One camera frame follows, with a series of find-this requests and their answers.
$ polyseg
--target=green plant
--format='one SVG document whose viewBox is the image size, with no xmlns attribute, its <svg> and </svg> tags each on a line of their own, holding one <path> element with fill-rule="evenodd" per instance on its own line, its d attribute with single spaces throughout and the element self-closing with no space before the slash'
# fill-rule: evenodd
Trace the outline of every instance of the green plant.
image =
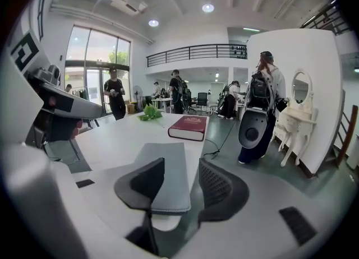
<svg viewBox="0 0 359 259">
<path fill-rule="evenodd" d="M 137 117 L 141 121 L 148 121 L 149 119 L 161 118 L 161 112 L 157 110 L 153 105 L 147 105 L 144 109 L 145 114 L 138 115 Z"/>
</svg>

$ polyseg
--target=man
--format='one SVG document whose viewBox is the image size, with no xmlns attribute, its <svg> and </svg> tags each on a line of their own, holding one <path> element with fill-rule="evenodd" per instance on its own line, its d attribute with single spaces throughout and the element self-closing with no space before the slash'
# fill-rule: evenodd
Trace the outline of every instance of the man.
<svg viewBox="0 0 359 259">
<path fill-rule="evenodd" d="M 110 98 L 110 107 L 116 120 L 123 118 L 126 114 L 125 101 L 122 95 L 125 94 L 122 82 L 117 78 L 116 68 L 110 68 L 110 79 L 105 82 L 103 94 Z"/>
<path fill-rule="evenodd" d="M 155 82 L 154 85 L 155 85 L 155 93 L 153 95 L 155 96 L 155 99 L 158 99 L 161 95 L 161 86 L 158 84 L 158 82 Z"/>
<path fill-rule="evenodd" d="M 72 86 L 70 84 L 68 84 L 65 88 L 65 92 L 69 93 L 72 89 Z"/>
<path fill-rule="evenodd" d="M 169 82 L 169 90 L 172 92 L 172 102 L 174 113 L 183 114 L 181 96 L 182 96 L 182 79 L 179 70 L 173 70 L 173 78 Z"/>
</svg>

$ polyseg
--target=dark pants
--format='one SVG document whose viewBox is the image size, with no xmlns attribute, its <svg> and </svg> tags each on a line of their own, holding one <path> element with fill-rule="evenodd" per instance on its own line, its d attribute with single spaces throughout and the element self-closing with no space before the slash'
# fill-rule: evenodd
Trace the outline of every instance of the dark pants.
<svg viewBox="0 0 359 259">
<path fill-rule="evenodd" d="M 257 146 L 253 147 L 252 149 L 246 149 L 242 147 L 241 153 L 238 157 L 238 161 L 242 163 L 250 163 L 252 160 L 260 159 L 263 155 L 265 155 L 269 146 L 269 142 L 273 135 L 274 126 L 275 116 L 270 113 L 268 115 L 268 123 L 262 139 L 257 144 Z"/>
<path fill-rule="evenodd" d="M 233 116 L 234 106 L 236 105 L 236 99 L 233 95 L 228 95 L 224 98 L 224 103 L 221 111 L 221 115 L 226 118 L 231 118 Z"/>
<path fill-rule="evenodd" d="M 172 97 L 174 113 L 176 114 L 183 114 L 182 102 L 180 95 L 173 95 Z"/>
<path fill-rule="evenodd" d="M 125 106 L 125 102 L 124 101 L 120 101 L 117 103 L 111 103 L 110 104 L 111 110 L 112 110 L 112 114 L 115 118 L 115 120 L 119 120 L 121 118 L 123 118 L 126 114 L 126 106 Z"/>
</svg>

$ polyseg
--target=ceiling light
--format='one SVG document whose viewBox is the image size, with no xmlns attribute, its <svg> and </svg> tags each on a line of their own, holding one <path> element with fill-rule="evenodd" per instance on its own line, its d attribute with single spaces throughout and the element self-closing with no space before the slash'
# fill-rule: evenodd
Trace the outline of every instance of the ceiling light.
<svg viewBox="0 0 359 259">
<path fill-rule="evenodd" d="M 247 31 L 252 31 L 252 32 L 260 32 L 260 30 L 257 30 L 257 29 L 251 29 L 251 28 L 243 28 L 244 30 L 247 30 Z"/>
<path fill-rule="evenodd" d="M 206 13 L 211 13 L 214 10 L 214 6 L 212 4 L 204 4 L 202 10 Z"/>
<path fill-rule="evenodd" d="M 151 20 L 151 21 L 148 22 L 148 24 L 151 27 L 157 27 L 158 26 L 158 21 L 157 20 Z"/>
<path fill-rule="evenodd" d="M 310 18 L 308 21 L 306 21 L 302 26 L 304 26 L 306 23 L 310 22 L 311 20 L 313 20 L 315 18 L 315 16 L 313 16 L 312 18 Z"/>
</svg>

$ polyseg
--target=metal railing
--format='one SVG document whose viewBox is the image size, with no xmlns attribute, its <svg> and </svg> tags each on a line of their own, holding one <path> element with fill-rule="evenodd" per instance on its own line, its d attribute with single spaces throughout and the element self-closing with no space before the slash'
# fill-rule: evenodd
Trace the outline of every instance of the metal railing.
<svg viewBox="0 0 359 259">
<path fill-rule="evenodd" d="M 324 6 L 317 15 L 306 21 L 300 28 L 329 30 L 335 35 L 352 30 L 343 18 L 336 1 Z"/>
<path fill-rule="evenodd" d="M 207 44 L 177 48 L 149 55 L 147 57 L 147 66 L 152 67 L 158 64 L 200 58 L 247 59 L 247 46 L 233 44 Z"/>
</svg>

